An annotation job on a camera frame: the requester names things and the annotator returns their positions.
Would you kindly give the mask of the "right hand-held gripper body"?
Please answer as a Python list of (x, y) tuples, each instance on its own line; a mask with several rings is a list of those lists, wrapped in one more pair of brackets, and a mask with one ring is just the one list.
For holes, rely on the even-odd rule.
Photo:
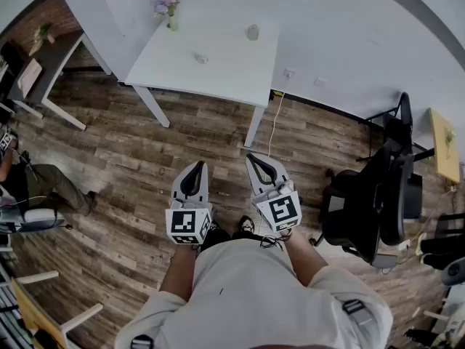
[(299, 195), (291, 180), (260, 194), (253, 204), (273, 233), (289, 230), (302, 221)]

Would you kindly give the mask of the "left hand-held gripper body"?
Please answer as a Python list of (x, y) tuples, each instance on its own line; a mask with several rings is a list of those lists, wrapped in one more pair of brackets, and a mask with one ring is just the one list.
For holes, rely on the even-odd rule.
[(166, 234), (178, 245), (201, 245), (211, 226), (212, 205), (174, 198), (165, 211)]

